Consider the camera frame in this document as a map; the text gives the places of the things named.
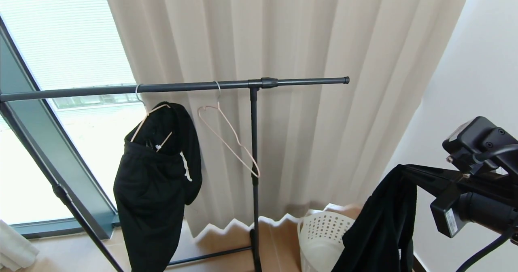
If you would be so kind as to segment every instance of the horizontal rod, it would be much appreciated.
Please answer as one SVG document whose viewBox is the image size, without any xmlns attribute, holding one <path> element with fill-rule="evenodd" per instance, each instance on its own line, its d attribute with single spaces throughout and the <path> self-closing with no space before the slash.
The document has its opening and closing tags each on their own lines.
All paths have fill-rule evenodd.
<svg viewBox="0 0 518 272">
<path fill-rule="evenodd" d="M 222 81 L 218 82 L 221 89 L 237 89 L 237 88 L 273 88 L 276 86 L 295 86 L 295 85 L 319 85 L 319 84 L 348 84 L 349 77 L 342 78 L 317 78 L 317 79 L 288 79 L 277 80 L 274 78 L 262 78 L 260 80 L 242 80 L 242 81 Z M 198 83 L 175 83 L 175 84 L 156 84 L 156 85 L 139 85 L 139 93 L 158 93 L 158 92 L 176 92 L 176 91 L 199 91 L 199 90 L 215 90 L 218 89 L 216 82 L 198 82 Z M 11 102 L 19 100 L 32 99 L 50 99 L 62 97 L 77 97 L 91 95 L 111 95 L 111 94 L 130 94 L 135 93 L 137 85 L 131 86 L 105 86 L 105 87 L 89 87 L 89 88 L 72 88 L 57 90 L 42 90 L 22 93 L 0 93 L 0 102 Z"/>
<path fill-rule="evenodd" d="M 192 257 L 192 258 L 188 258 L 188 259 L 182 259 L 182 260 L 178 260 L 178 261 L 171 261 L 168 266 L 178 265 L 178 264 L 183 264 L 183 263 L 189 263 L 191 261 L 199 261 L 199 260 L 203 260 L 203 259 L 209 259 L 209 258 L 212 258 L 212 257 L 218 257 L 218 256 L 233 254 L 233 253 L 242 252 L 242 251 L 251 250 L 251 249 L 252 249 L 251 246 L 245 246 L 244 248 L 232 249 L 232 250 L 227 250 L 227 251 L 207 254 L 207 255 L 203 255 L 203 256 Z"/>
</svg>

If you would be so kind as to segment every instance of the black cable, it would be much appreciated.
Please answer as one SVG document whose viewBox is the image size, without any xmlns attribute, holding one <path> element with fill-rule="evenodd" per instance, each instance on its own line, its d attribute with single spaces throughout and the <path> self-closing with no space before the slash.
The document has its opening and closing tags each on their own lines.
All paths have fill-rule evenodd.
<svg viewBox="0 0 518 272">
<path fill-rule="evenodd" d="M 515 228 L 518 225 L 518 217 L 516 217 L 513 221 L 513 224 L 503 233 L 501 234 L 496 240 L 494 240 L 491 244 L 488 244 L 483 248 L 482 250 L 478 251 L 476 254 L 471 256 L 468 260 L 462 264 L 459 269 L 457 269 L 456 272 L 464 272 L 468 270 L 471 265 L 473 265 L 476 261 L 479 261 L 482 259 L 485 255 L 493 252 L 496 248 L 501 246 L 503 243 L 505 243 L 508 239 L 510 239 L 513 234 L 515 233 Z"/>
<path fill-rule="evenodd" d="M 474 154 L 473 159 L 475 160 L 476 163 L 481 163 L 494 156 L 498 156 L 503 153 L 512 152 L 512 151 L 516 151 L 516 150 L 518 150 L 518 143 L 508 144 L 508 145 L 504 145 L 503 147 L 495 148 L 494 150 L 483 152 L 481 154 Z"/>
</svg>

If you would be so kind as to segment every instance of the white wall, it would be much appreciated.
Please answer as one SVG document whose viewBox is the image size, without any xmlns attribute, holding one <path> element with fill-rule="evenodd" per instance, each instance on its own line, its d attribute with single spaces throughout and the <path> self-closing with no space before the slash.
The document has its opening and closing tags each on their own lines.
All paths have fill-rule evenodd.
<svg viewBox="0 0 518 272">
<path fill-rule="evenodd" d="M 453 36 L 391 162 L 454 167 L 442 141 L 476 116 L 518 137 L 518 0 L 467 0 Z M 497 234 L 468 224 L 453 239 L 435 227 L 433 196 L 420 189 L 414 232 L 418 257 L 431 272 L 453 272 Z M 504 244 L 469 272 L 516 271 L 518 246 Z"/>
</svg>

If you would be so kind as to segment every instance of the black metal clothing rack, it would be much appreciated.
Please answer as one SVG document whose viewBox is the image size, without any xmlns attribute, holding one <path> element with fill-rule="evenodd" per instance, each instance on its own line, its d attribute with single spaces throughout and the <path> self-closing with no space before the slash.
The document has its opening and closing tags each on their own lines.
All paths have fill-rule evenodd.
<svg viewBox="0 0 518 272">
<path fill-rule="evenodd" d="M 257 162 L 257 91 L 259 89 L 274 88 L 277 86 L 294 86 L 294 85 L 320 85 L 320 84 L 348 84 L 349 77 L 342 78 L 320 78 L 320 79 L 290 79 L 290 80 L 278 80 L 274 78 L 262 78 L 260 80 L 244 80 L 244 81 L 222 81 L 218 82 L 220 89 L 235 89 L 235 88 L 250 88 L 250 108 L 251 108 L 251 119 L 252 119 L 252 156 Z M 139 85 L 139 93 L 156 93 L 156 92 L 170 92 L 170 91 L 199 91 L 199 90 L 212 90 L 218 89 L 218 84 L 215 82 L 200 82 L 200 83 L 176 83 L 176 84 L 159 84 L 159 85 Z M 91 88 L 74 88 L 74 89 L 58 89 L 58 90 L 46 90 L 46 91 L 32 91 L 24 93 L 0 93 L 0 112 L 4 115 L 5 119 L 11 125 L 13 131 L 18 135 L 22 144 L 28 149 L 29 154 L 35 158 L 37 165 L 42 168 L 44 162 L 42 162 L 37 156 L 37 150 L 34 149 L 33 145 L 28 141 L 28 138 L 23 133 L 22 126 L 20 126 L 15 116 L 11 112 L 11 108 L 7 102 L 18 101 L 18 100 L 32 100 L 32 99 L 50 99 L 60 97 L 75 97 L 75 96 L 88 96 L 88 95 L 109 95 L 109 94 L 130 94 L 135 93 L 136 86 L 107 86 L 107 87 L 91 87 Z M 74 205 L 67 191 L 52 177 L 50 174 L 46 174 L 47 179 L 52 184 L 52 188 L 56 196 L 67 206 L 71 211 L 72 215 L 77 219 L 81 227 L 86 231 L 88 236 L 96 244 L 97 248 L 104 254 L 106 259 L 111 263 L 113 268 L 117 272 L 124 272 L 120 265 L 115 261 L 113 256 L 106 249 L 99 237 L 94 233 L 93 229 L 85 221 L 77 207 Z M 253 185 L 253 202 L 254 202 L 254 228 L 250 231 L 250 246 L 244 248 L 238 248 L 233 250 L 227 250 L 212 254 L 207 254 L 199 257 L 192 257 L 189 259 L 182 259 L 179 261 L 171 261 L 169 265 L 177 265 L 188 263 L 191 261 L 198 261 L 202 259 L 208 259 L 211 257 L 217 257 L 221 255 L 237 253 L 245 250 L 252 250 L 254 259 L 254 267 L 256 272 L 261 272 L 261 260 L 259 259 L 259 192 L 258 185 L 259 180 L 252 174 L 252 185 Z"/>
</svg>

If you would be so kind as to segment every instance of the glass pane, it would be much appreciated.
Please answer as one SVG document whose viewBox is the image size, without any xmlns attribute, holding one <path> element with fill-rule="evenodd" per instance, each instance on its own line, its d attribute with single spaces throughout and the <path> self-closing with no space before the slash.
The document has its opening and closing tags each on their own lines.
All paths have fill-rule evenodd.
<svg viewBox="0 0 518 272">
<path fill-rule="evenodd" d="M 3 117 L 0 142 L 0 219 L 17 224 L 72 217 Z"/>
<path fill-rule="evenodd" d="M 135 84 L 106 0 L 0 0 L 0 13 L 41 89 Z M 124 135 L 144 117 L 143 105 L 126 95 L 48 102 L 115 204 Z"/>
</svg>

